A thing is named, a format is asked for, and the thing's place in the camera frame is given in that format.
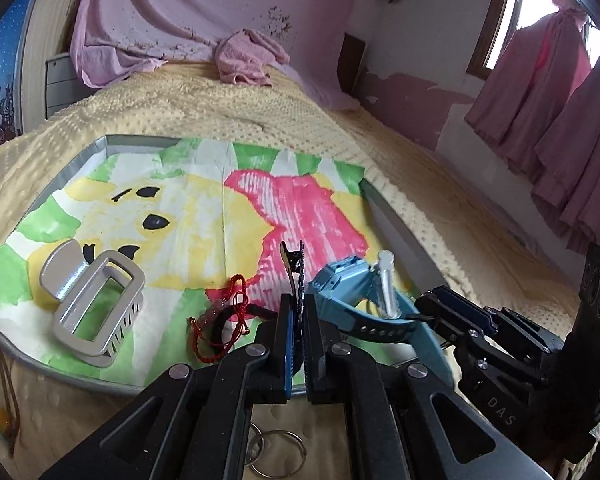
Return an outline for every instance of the window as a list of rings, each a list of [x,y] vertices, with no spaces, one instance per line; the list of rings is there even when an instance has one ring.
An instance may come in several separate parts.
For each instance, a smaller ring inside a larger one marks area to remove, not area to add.
[[[516,30],[557,11],[551,0],[491,0],[467,73],[487,79]],[[590,19],[583,29],[583,39],[595,65],[600,56],[600,31]]]

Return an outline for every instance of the brown cord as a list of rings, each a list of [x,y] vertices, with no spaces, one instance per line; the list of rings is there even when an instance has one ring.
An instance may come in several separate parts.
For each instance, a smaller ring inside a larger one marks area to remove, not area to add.
[[[18,432],[20,431],[20,407],[18,406],[13,382],[11,382],[9,365],[2,350],[0,350],[0,381],[4,394],[4,406],[7,412],[7,430],[4,433],[4,437],[9,443],[9,456],[13,456]]]

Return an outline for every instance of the metal pin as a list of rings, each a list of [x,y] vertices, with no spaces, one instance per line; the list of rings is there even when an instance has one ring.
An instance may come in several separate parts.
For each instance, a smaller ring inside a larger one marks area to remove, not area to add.
[[[331,346],[331,351],[336,355],[349,355],[351,353],[351,346],[347,343],[334,343]]]
[[[245,350],[247,354],[252,357],[260,357],[261,355],[264,355],[264,352],[267,351],[265,346],[261,345],[260,343],[251,343]]]
[[[429,369],[422,363],[413,363],[407,367],[407,373],[414,379],[424,379]]]
[[[169,377],[176,380],[186,379],[189,377],[189,367],[183,364],[173,365],[169,368]]]
[[[400,309],[395,297],[394,289],[394,254],[391,251],[382,250],[378,253],[378,262],[375,267],[380,276],[381,291],[378,294],[378,310],[386,319],[398,319]]]

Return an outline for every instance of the black painted eye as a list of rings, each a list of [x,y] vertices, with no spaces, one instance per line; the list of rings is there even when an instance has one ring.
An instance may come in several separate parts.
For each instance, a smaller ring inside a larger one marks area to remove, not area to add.
[[[136,191],[136,195],[143,198],[152,198],[158,193],[158,191],[160,191],[159,187],[146,186],[138,189],[138,191]]]
[[[96,244],[84,244],[82,246],[82,256],[85,261],[91,265],[96,259]]]
[[[124,254],[130,260],[133,260],[136,252],[138,252],[139,249],[140,247],[137,245],[123,245],[122,247],[118,248],[118,252]]]
[[[164,229],[169,225],[169,221],[160,215],[148,215],[147,218],[142,222],[142,227],[148,229],[149,231],[153,231],[154,229]]]
[[[129,191],[131,191],[131,188],[129,189],[125,189],[123,192],[118,193],[115,197],[112,198],[113,202],[117,202],[118,200],[120,200],[123,196],[125,196]]]

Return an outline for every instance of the yellow bedspread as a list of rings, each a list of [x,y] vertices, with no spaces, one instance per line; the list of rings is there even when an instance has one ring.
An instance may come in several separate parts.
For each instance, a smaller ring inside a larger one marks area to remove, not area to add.
[[[575,291],[413,143],[362,108],[325,113],[278,73],[272,74],[273,88],[230,86],[216,78],[206,64],[168,64],[135,74],[0,146],[0,244],[46,184],[102,135],[206,137],[288,148],[363,166],[366,179],[448,282],[470,300],[509,306],[561,336],[568,332],[578,304]],[[37,478],[126,402],[37,376],[19,364],[12,365],[12,375],[22,430],[14,459],[1,441],[0,459],[15,479]],[[263,430],[302,436],[311,459],[295,478],[349,478],[339,407],[318,409],[294,400],[286,407],[257,406],[254,420]],[[293,448],[282,449],[293,462]],[[284,462],[284,456],[274,459]],[[270,460],[262,459],[263,469],[269,464],[267,471],[280,472]],[[246,472],[245,478],[254,477]]]

